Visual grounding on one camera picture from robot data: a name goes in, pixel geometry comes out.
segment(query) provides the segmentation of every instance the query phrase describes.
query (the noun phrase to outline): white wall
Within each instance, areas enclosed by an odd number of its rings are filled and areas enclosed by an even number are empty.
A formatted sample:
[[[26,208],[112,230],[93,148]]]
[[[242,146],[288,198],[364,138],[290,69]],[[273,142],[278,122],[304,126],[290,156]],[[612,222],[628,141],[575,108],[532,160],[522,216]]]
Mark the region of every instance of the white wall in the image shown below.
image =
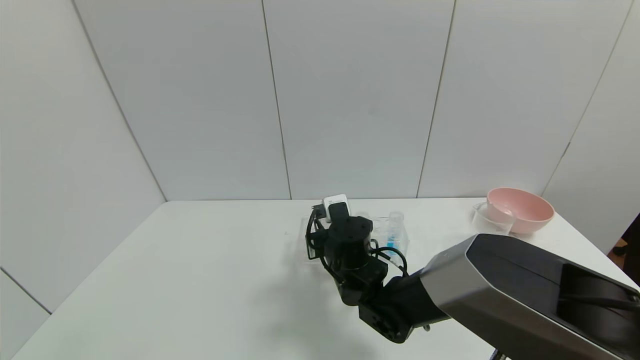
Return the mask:
[[[630,0],[458,0],[420,197],[542,193]]]
[[[260,0],[76,3],[167,199],[289,199]]]
[[[640,212],[640,2],[635,1],[544,197],[608,252]]]
[[[8,276],[0,274],[0,360],[9,360],[49,317]]]
[[[415,197],[453,0],[265,0],[293,199]]]
[[[73,4],[5,0],[0,33],[1,262],[53,311],[164,199]]]

